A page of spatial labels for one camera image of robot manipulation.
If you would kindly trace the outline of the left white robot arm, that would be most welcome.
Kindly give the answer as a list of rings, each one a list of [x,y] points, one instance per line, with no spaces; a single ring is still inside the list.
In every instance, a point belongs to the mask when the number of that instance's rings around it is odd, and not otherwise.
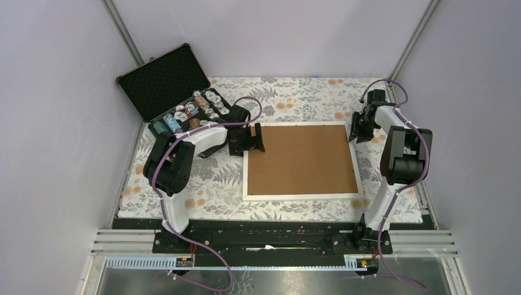
[[[234,105],[229,120],[209,121],[193,130],[156,134],[156,141],[147,158],[143,175],[160,198],[162,227],[169,231],[167,245],[177,253],[190,247],[189,225],[181,192],[190,180],[195,156],[229,146],[233,156],[246,151],[265,152],[262,127],[251,113]]]

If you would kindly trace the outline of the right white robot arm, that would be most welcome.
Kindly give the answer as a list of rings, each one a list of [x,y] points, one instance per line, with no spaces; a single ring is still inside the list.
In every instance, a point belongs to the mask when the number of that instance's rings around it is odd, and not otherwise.
[[[380,159],[382,183],[373,204],[350,235],[350,243],[360,253],[388,241],[390,217],[399,194],[425,179],[433,140],[433,132],[407,120],[396,104],[386,100],[384,90],[371,90],[366,97],[362,111],[353,113],[348,140],[365,143],[381,129],[386,141]]]

